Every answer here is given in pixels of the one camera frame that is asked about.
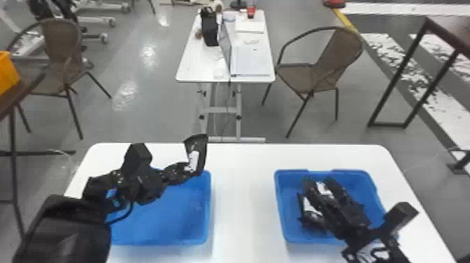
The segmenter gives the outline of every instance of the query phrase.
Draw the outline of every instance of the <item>white table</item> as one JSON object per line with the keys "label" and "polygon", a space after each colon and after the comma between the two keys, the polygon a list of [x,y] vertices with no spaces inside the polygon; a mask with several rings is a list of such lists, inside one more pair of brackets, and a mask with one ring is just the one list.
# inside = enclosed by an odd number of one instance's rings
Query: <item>white table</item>
{"label": "white table", "polygon": [[[225,11],[230,15],[239,15],[236,11]],[[256,14],[259,21],[266,24],[266,18],[263,10],[257,10]],[[230,78],[227,63],[222,55],[222,50],[219,46],[208,47],[203,39],[196,39],[194,33],[201,28],[201,18],[196,15],[192,30],[187,39],[185,51],[181,57],[180,66],[176,73],[176,80],[182,83],[196,83],[198,85],[199,101],[199,121],[201,123],[202,133],[206,133],[207,119],[210,113],[212,114],[234,114],[236,120],[236,136],[224,137],[225,142],[258,142],[263,143],[264,138],[249,138],[241,137],[241,85],[243,83],[272,83],[276,79],[274,73],[274,66],[272,64],[271,47],[269,45],[269,36],[267,26],[264,27],[263,34],[256,33],[241,33],[235,31],[235,22],[226,22],[227,31],[229,32],[230,41],[232,46],[246,45],[244,41],[256,39],[258,42],[250,44],[257,46],[258,50],[265,52],[266,57],[269,57],[270,64],[267,71],[271,72],[269,76],[237,76]],[[235,99],[236,106],[229,107],[216,107],[210,104],[211,92],[216,91],[218,83],[231,83],[236,84]],[[212,136],[209,141],[221,141],[221,137]]]}
{"label": "white table", "polygon": [[[89,176],[119,168],[128,146],[128,143],[93,145],[65,195],[81,197]],[[185,159],[182,143],[147,143],[147,147],[153,154],[154,167]],[[108,262],[345,263],[340,247],[285,242],[274,189],[276,169],[363,169],[369,172],[386,210],[399,201],[408,201],[419,211],[399,233],[401,249],[409,260],[412,263],[455,263],[385,148],[295,144],[209,144],[206,162],[206,170],[212,175],[209,240],[186,248],[112,246]]]}

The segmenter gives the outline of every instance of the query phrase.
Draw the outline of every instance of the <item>white floor marking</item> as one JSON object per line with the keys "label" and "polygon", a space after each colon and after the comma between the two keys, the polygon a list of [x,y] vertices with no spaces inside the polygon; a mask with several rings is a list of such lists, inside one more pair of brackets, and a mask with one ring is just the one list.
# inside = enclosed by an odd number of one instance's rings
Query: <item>white floor marking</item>
{"label": "white floor marking", "polygon": [[470,16],[470,4],[439,3],[354,3],[348,2],[341,12],[363,15],[458,15]]}
{"label": "white floor marking", "polygon": [[[416,34],[411,34],[410,37],[415,39]],[[440,62],[446,62],[454,52],[453,47],[434,34],[424,35],[420,45]],[[458,55],[450,70],[464,82],[470,84],[470,59],[464,55]]]}
{"label": "white floor marking", "polygon": [[[362,37],[377,52],[380,59],[392,67],[392,71],[395,72],[405,56],[405,50],[388,34],[362,34]],[[424,94],[432,79],[433,77],[428,75],[414,59],[410,60],[401,76],[401,81],[408,85],[409,92],[417,100]],[[457,146],[470,148],[470,136],[468,135],[470,112],[452,95],[437,87],[423,108]],[[461,158],[462,154],[456,152],[454,156]],[[470,172],[470,165],[467,165],[466,169]]]}

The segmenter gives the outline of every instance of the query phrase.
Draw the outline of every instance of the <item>yellow floor line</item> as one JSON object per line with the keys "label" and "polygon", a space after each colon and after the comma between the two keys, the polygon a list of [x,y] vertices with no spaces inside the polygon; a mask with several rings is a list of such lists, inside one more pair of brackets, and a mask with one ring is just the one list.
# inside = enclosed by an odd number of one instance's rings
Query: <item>yellow floor line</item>
{"label": "yellow floor line", "polygon": [[349,19],[339,10],[339,9],[335,9],[333,8],[333,13],[336,14],[336,16],[338,17],[338,19],[341,21],[341,23],[344,24],[345,27],[349,28],[349,29],[352,29],[356,32],[358,32],[358,30],[356,29],[356,27],[351,23],[351,21],[349,21]]}

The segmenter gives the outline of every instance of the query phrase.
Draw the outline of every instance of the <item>blue bin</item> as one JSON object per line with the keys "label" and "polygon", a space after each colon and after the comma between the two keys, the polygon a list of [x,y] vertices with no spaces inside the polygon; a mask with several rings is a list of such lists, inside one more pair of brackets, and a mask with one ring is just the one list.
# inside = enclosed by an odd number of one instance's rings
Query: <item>blue bin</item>
{"label": "blue bin", "polygon": [[[127,209],[112,213],[107,221]],[[182,185],[169,186],[160,199],[140,206],[111,225],[113,245],[197,245],[206,242],[211,217],[211,174],[204,171]]]}
{"label": "blue bin", "polygon": [[371,220],[371,227],[378,227],[383,223],[385,209],[377,195],[377,188],[367,172],[359,170],[277,170],[274,174],[276,198],[285,240],[292,243],[326,243],[337,246],[346,244],[336,239],[330,232],[322,233],[302,227],[298,220],[301,214],[297,193],[303,192],[302,178],[304,176],[313,180],[324,180],[327,176],[331,176],[348,191],[355,201],[364,205],[364,211]]}

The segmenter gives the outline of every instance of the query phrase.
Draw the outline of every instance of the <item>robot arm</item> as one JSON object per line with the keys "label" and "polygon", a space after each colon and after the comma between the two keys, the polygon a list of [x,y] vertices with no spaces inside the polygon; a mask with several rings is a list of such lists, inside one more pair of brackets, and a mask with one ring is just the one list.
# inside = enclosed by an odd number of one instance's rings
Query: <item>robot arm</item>
{"label": "robot arm", "polygon": [[[206,161],[205,134],[184,141],[188,162],[163,170],[150,166],[145,144],[130,145],[118,170],[88,179],[81,199],[49,196],[31,223],[13,258],[14,263],[104,263],[111,248],[110,225],[132,212],[134,202],[148,204],[169,185],[200,176]],[[109,213],[125,209],[121,218],[106,222]]]}
{"label": "robot arm", "polygon": [[[347,248],[341,254],[348,263],[410,263],[395,238],[398,231],[418,214],[409,203],[396,204],[384,215],[381,226],[370,228],[371,221],[364,212],[364,206],[357,203],[333,178],[326,178],[324,182],[306,179],[304,193],[297,194],[297,198],[302,225],[309,229],[329,231],[337,239],[344,240]],[[304,198],[307,198],[314,211],[304,208]],[[369,261],[361,253],[365,247],[375,245],[375,240],[382,244],[369,251],[373,258],[373,261]]]}

